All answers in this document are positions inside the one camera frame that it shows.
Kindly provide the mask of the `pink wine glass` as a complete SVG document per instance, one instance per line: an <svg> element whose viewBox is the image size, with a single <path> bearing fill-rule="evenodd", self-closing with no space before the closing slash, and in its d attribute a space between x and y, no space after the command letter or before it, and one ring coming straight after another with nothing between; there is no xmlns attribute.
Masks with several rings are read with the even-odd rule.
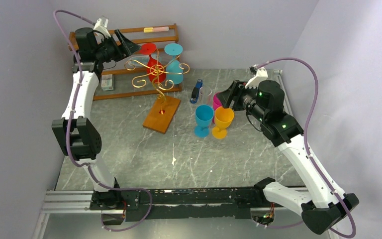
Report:
<svg viewBox="0 0 382 239"><path fill-rule="evenodd" d="M214 112L216 112L218 108L223 108L223 105L217 95L218 93L215 93L212 100L212 108Z"/></svg>

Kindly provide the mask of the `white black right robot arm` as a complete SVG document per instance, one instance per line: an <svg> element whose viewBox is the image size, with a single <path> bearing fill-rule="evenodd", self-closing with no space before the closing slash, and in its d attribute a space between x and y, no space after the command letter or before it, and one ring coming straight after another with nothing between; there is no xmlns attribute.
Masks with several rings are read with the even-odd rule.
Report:
<svg viewBox="0 0 382 239"><path fill-rule="evenodd" d="M265 80L257 88L249 88L245 82L235 80L217 97L223 107L256 118L258 130L291 162L307 188L303 193L266 178L254 186L253 199L258 206L279 204L300 215L303 223L320 235L359 204L354 193L346 193L332 179L304 141L300 124L284 111L285 93L279 83Z"/></svg>

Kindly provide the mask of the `red wine glass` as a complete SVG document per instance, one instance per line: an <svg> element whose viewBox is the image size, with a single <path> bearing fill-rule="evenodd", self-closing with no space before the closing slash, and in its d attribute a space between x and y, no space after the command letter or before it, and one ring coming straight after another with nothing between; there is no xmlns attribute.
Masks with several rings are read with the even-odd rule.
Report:
<svg viewBox="0 0 382 239"><path fill-rule="evenodd" d="M166 74L163 73L164 70L160 71L162 64L158 61L158 50L154 43L145 43L141 46L140 53L143 55L148 55L149 60L147 63L147 74L149 80L153 83L161 83L165 81Z"/></svg>

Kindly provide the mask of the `gold wire glass rack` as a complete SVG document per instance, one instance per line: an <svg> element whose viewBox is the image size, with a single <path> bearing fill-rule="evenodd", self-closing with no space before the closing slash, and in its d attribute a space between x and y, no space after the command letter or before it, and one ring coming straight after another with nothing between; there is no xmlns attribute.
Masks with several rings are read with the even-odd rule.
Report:
<svg viewBox="0 0 382 239"><path fill-rule="evenodd" d="M180 63L180 67L184 70L183 75L190 71L190 66L186 63ZM136 67L127 68L127 70L134 70ZM143 127L151 129L153 131L165 134L172 122L175 113L181 103L181 100L166 95L166 92L174 88L174 83L171 80L165 80L164 85L162 83L155 83L149 80L148 74L134 77L131 80L131 84L135 88L143 88L148 84L152 84L154 89L158 92L158 97L148 113L146 119L143 122Z"/></svg>

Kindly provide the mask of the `yellow wine glass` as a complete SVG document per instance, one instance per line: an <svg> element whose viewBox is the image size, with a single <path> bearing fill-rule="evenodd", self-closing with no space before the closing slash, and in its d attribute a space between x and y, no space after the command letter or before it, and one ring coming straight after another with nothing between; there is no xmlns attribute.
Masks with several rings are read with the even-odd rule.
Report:
<svg viewBox="0 0 382 239"><path fill-rule="evenodd" d="M234 111L231 108L218 107L214 112L214 127L212 136L216 139L223 139L227 136L227 128L234 119Z"/></svg>

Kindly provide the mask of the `clear wine glass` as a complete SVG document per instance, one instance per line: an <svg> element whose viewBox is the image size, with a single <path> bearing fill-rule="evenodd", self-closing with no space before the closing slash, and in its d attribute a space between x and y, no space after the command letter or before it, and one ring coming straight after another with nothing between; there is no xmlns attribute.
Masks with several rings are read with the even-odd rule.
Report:
<svg viewBox="0 0 382 239"><path fill-rule="evenodd" d="M212 104L212 89L209 86L202 86L199 91L199 104L209 105Z"/></svg>

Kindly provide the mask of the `blue wine glass front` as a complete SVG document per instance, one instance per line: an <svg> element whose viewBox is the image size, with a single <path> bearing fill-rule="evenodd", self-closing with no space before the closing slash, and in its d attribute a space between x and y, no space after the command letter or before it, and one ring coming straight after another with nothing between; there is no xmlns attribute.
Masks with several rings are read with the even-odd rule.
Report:
<svg viewBox="0 0 382 239"><path fill-rule="evenodd" d="M209 126L214 117L213 108L209 105L200 105L195 110L194 134L197 137L207 137L209 135Z"/></svg>

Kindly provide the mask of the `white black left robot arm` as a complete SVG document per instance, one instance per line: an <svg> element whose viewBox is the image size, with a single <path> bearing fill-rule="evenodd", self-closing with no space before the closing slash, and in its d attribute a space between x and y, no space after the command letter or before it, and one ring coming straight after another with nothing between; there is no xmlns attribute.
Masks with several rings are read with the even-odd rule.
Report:
<svg viewBox="0 0 382 239"><path fill-rule="evenodd" d="M52 122L52 131L65 156L91 178L94 192L104 193L102 202L110 209L122 204L116 178L100 159L101 135L91 122L94 94L99 85L105 62L119 62L137 52L138 44L126 38L120 30L108 33L101 42L95 34L103 33L90 27L75 31L77 48L73 47L73 85L68 105L60 119Z"/></svg>

